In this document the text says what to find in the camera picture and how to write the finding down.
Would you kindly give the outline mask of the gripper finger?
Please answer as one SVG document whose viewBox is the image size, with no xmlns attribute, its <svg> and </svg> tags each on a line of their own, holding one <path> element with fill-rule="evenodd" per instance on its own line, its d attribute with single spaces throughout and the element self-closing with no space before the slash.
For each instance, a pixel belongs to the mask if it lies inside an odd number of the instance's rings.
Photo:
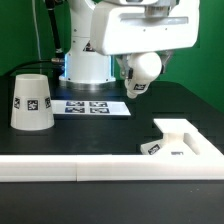
<svg viewBox="0 0 224 224">
<path fill-rule="evenodd" d="M 117 55 L 116 61 L 120 67 L 120 77 L 123 79 L 131 79 L 133 76 L 133 69 L 129 66 L 128 55 Z"/>
<path fill-rule="evenodd" d="M 166 50 L 161 53 L 161 62 L 162 62 L 162 70 L 161 73 L 164 74 L 166 72 L 166 68 L 174 55 L 173 50 Z"/>
</svg>

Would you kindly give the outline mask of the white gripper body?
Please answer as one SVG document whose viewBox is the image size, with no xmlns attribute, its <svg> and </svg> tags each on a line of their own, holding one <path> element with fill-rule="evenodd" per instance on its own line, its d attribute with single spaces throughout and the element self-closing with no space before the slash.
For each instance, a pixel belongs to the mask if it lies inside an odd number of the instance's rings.
<svg viewBox="0 0 224 224">
<path fill-rule="evenodd" d="M 93 11 L 90 43 L 102 55 L 192 47 L 200 0 L 103 0 Z"/>
</svg>

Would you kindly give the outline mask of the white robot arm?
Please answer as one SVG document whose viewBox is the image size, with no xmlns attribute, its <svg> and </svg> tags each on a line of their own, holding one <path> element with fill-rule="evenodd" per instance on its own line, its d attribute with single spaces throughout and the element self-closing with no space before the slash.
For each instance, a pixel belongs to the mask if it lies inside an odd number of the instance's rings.
<svg viewBox="0 0 224 224">
<path fill-rule="evenodd" d="M 173 51 L 193 46 L 200 0 L 67 0 L 71 47 L 61 83 L 101 88 L 115 83 L 113 63 L 132 94 L 166 69 Z"/>
</svg>

